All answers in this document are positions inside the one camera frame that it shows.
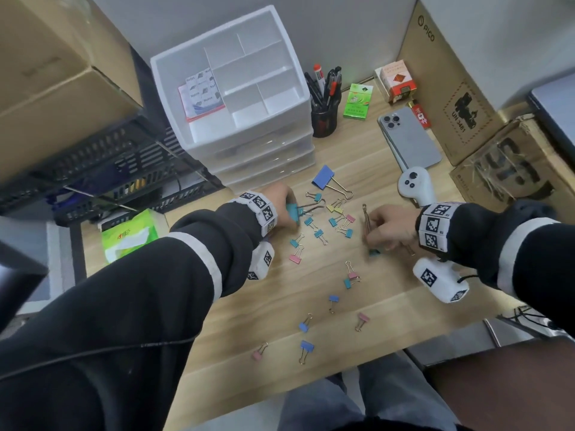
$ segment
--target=white wall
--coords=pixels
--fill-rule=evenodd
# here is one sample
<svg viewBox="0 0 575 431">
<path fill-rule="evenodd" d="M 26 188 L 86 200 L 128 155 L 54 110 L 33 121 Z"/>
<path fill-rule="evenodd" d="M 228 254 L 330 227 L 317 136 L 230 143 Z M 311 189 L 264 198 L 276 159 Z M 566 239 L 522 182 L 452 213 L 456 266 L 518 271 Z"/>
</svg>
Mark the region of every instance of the white wall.
<svg viewBox="0 0 575 431">
<path fill-rule="evenodd" d="M 495 109 L 575 71 L 575 0 L 421 0 Z"/>
<path fill-rule="evenodd" d="M 304 71 L 340 65 L 344 84 L 396 59 L 415 0 L 94 0 L 147 62 L 273 4 Z"/>
</svg>

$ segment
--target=hand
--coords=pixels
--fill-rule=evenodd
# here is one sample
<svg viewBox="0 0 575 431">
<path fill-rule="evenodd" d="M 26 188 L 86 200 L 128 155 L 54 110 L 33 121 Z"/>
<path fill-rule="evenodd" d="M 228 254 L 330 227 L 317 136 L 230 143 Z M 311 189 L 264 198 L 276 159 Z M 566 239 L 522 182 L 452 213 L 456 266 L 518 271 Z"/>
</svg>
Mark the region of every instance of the hand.
<svg viewBox="0 0 575 431">
<path fill-rule="evenodd" d="M 369 214 L 371 232 L 365 237 L 367 245 L 370 248 L 390 250 L 400 243 L 412 243 L 417 239 L 415 222 L 420 213 L 421 209 L 408 209 L 393 204 L 378 207 Z"/>
<path fill-rule="evenodd" d="M 276 208 L 278 213 L 278 224 L 277 227 L 287 227 L 295 229 L 297 228 L 296 222 L 291 218 L 288 211 L 286 210 L 286 204 L 297 204 L 296 196 L 287 184 L 281 181 L 276 181 L 271 183 L 269 186 L 264 187 L 261 190 L 263 195 L 266 195 L 268 200 Z"/>
</svg>

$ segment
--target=wooden desk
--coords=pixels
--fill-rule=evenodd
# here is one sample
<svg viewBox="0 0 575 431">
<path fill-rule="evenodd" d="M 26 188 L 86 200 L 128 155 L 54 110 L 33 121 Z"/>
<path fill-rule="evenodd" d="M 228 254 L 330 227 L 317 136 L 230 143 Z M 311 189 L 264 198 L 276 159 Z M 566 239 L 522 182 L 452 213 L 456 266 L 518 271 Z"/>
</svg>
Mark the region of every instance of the wooden desk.
<svg viewBox="0 0 575 431">
<path fill-rule="evenodd" d="M 384 203 L 411 206 L 397 193 L 401 171 L 377 125 L 377 118 L 390 110 L 374 88 L 367 121 L 344 119 L 339 108 L 339 126 L 332 136 L 314 139 L 316 165 L 285 179 L 299 203 L 311 201 L 306 191 L 317 192 L 311 180 L 324 164 L 336 179 L 354 191 L 346 213 L 356 217 L 354 235 L 347 239 L 329 225 L 330 213 L 316 210 L 314 223 L 329 241 L 323 246 L 309 227 L 305 234 L 302 262 L 288 260 L 294 252 L 289 239 L 298 232 L 280 231 L 271 242 L 276 256 L 268 277 L 247 282 L 234 295 L 220 299 L 210 310 L 204 329 L 194 346 L 180 380 L 166 422 L 167 431 L 181 430 L 235 409 L 266 399 L 321 377 L 448 333 L 486 317 L 514 308 L 519 303 L 502 292 L 471 280 L 467 297 L 455 304 L 443 304 L 413 276 L 418 256 L 399 248 L 368 257 L 362 244 L 362 203 L 372 209 Z M 462 201 L 449 177 L 452 166 L 444 157 L 431 174 L 440 201 Z M 339 194 L 326 188 L 324 196 L 334 201 Z M 168 223 L 197 209 L 216 209 L 234 195 L 228 189 L 169 212 Z M 104 254 L 97 229 L 82 226 L 86 267 L 93 274 L 104 266 Z M 350 260 L 362 282 L 347 290 L 346 260 Z M 328 295 L 340 296 L 335 314 L 328 312 Z M 355 331 L 357 313 L 371 318 L 362 332 Z M 304 334 L 298 324 L 313 314 L 310 330 Z M 305 365 L 298 363 L 299 343 L 315 345 Z M 263 360 L 251 353 L 267 341 Z"/>
</svg>

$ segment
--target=leg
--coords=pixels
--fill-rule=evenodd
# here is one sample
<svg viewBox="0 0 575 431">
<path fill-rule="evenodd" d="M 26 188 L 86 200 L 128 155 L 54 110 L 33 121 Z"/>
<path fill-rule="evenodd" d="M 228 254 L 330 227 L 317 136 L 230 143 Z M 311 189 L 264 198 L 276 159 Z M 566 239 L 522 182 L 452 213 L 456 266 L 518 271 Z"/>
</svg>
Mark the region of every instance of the leg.
<svg viewBox="0 0 575 431">
<path fill-rule="evenodd" d="M 459 421 L 404 352 L 359 366 L 367 416 L 456 431 Z"/>
<path fill-rule="evenodd" d="M 331 431 L 362 421 L 363 413 L 345 389 L 341 377 L 333 375 L 288 392 L 278 431 Z"/>
</svg>

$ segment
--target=black sleeve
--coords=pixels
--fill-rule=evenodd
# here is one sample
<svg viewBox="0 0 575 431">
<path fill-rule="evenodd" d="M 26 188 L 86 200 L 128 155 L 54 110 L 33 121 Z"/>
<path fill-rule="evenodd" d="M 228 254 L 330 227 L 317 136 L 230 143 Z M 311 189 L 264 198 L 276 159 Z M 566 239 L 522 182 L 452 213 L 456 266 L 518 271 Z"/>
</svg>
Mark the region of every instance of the black sleeve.
<svg viewBox="0 0 575 431">
<path fill-rule="evenodd" d="M 255 214 L 230 203 L 201 210 L 171 231 L 201 242 L 222 278 L 222 296 L 246 280 L 261 237 Z M 189 245 L 163 237 L 70 289 L 0 342 L 0 429 L 161 430 L 193 338 L 214 299 L 212 275 Z M 123 345 L 2 379 L 40 362 Z"/>
<path fill-rule="evenodd" d="M 536 201 L 517 201 L 503 213 L 471 203 L 438 203 L 421 210 L 416 231 L 422 248 L 477 269 L 481 282 L 517 297 L 574 335 L 575 226 L 554 217 L 552 208 Z"/>
</svg>

